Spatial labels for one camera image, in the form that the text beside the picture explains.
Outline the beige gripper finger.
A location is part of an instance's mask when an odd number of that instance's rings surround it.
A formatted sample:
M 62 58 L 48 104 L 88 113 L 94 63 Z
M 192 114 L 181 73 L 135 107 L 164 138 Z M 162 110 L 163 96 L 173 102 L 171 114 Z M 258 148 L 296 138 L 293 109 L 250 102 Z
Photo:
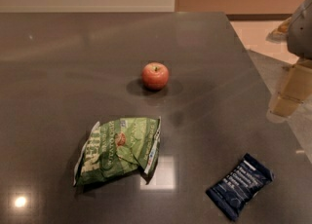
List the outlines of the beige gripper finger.
M 287 18 L 282 23 L 280 23 L 279 26 L 271 32 L 271 37 L 279 40 L 285 39 L 288 34 L 291 19 L 292 18 Z
M 269 103 L 271 114 L 287 118 L 312 94 L 312 60 L 300 58 L 291 65 Z

